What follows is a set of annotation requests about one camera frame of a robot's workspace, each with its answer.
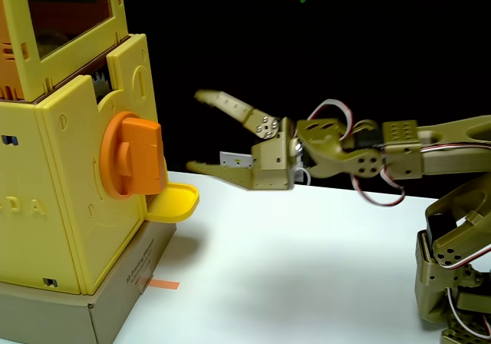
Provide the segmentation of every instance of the yellow plastic machine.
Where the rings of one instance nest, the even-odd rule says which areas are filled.
[[[192,214],[123,0],[0,0],[0,161],[4,283],[94,294],[144,220]]]

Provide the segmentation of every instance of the white wire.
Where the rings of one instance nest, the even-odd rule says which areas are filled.
[[[428,147],[423,147],[421,148],[421,153],[424,154],[426,152],[433,152],[433,151],[448,151],[448,150],[456,150],[456,149],[462,149],[462,148],[483,148],[486,150],[491,149],[491,146],[488,144],[466,144],[466,143],[447,143],[447,144],[435,144],[434,146],[428,146]]]
[[[310,185],[310,182],[312,180],[311,176],[310,176],[310,173],[308,172],[307,169],[305,169],[304,167],[296,167],[295,170],[301,170],[305,173],[305,175],[307,175],[307,184],[306,185]]]
[[[336,106],[337,108],[341,109],[343,111],[344,116],[346,117],[346,131],[344,135],[341,137],[340,141],[344,140],[353,130],[353,114],[351,113],[351,110],[346,104],[339,100],[333,100],[333,99],[328,99],[323,101],[320,105],[318,105],[315,110],[308,116],[307,120],[312,120],[317,113],[324,108],[325,106]]]
[[[356,176],[353,174],[350,174],[351,176],[351,184],[353,184],[353,188],[369,203],[374,204],[375,206],[380,206],[380,207],[393,207],[397,206],[399,203],[401,203],[404,198],[406,197],[406,192],[404,191],[404,188],[400,185],[398,185],[387,173],[387,169],[385,167],[382,167],[381,170],[381,178],[384,179],[384,181],[389,184],[391,187],[394,187],[398,190],[400,190],[400,197],[397,198],[394,202],[390,203],[381,203],[376,200],[374,200],[372,197],[370,197],[368,194],[366,194],[360,187],[360,183],[358,182],[358,179]]]
[[[444,269],[448,269],[448,270],[458,269],[459,267],[461,267],[467,263],[470,263],[470,262],[476,260],[477,258],[479,258],[481,256],[484,256],[489,251],[491,251],[491,244],[485,246],[484,248],[481,248],[477,252],[471,254],[470,256],[464,258],[463,260],[461,260],[457,263],[454,263],[453,265],[442,265],[442,264],[440,264],[440,266],[442,266]]]
[[[452,289],[451,288],[447,288],[447,294],[448,294],[448,303],[450,304],[450,308],[452,309],[453,315],[455,316],[455,319],[458,321],[458,323],[462,326],[462,328],[464,330],[466,330],[469,334],[477,336],[480,339],[484,339],[484,340],[491,339],[491,334],[489,334],[491,328],[489,327],[489,323],[488,323],[488,320],[486,319],[486,316],[483,315],[483,319],[484,319],[484,324],[486,325],[486,328],[488,330],[489,335],[483,335],[483,334],[479,334],[477,332],[474,332],[473,330],[469,329],[466,326],[466,324],[462,322],[459,315],[457,315],[457,311],[455,310],[455,307],[453,306]]]

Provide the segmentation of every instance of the bolt hole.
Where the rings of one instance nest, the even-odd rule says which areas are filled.
[[[17,137],[13,137],[11,135],[2,135],[2,141],[6,145],[12,144],[14,146],[18,146]]]
[[[55,279],[43,279],[43,282],[46,286],[58,288],[58,282]]]

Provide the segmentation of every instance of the orange knob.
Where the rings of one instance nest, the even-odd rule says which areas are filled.
[[[129,111],[113,117],[101,148],[101,178],[107,193],[118,199],[158,194],[165,171],[160,124]]]

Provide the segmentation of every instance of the yellow plastic panel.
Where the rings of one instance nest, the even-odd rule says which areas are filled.
[[[34,106],[0,102],[0,159],[0,281],[79,294]]]
[[[98,166],[102,137],[116,108],[132,106],[122,91],[110,93],[97,106],[90,76],[76,77],[37,106],[48,130],[68,207],[68,227],[73,230],[89,294],[144,219],[144,197],[109,197]]]
[[[16,58],[24,99],[33,101],[47,89],[65,79],[125,37],[127,32],[123,0],[109,0],[112,17],[87,33],[59,48],[44,59],[39,58],[31,23],[28,0],[4,0],[5,16],[15,56],[22,56],[21,44],[27,45],[29,57]]]
[[[157,121],[146,35],[132,35],[110,52],[107,66],[113,89],[123,91],[125,102],[131,103],[127,110],[143,119]]]

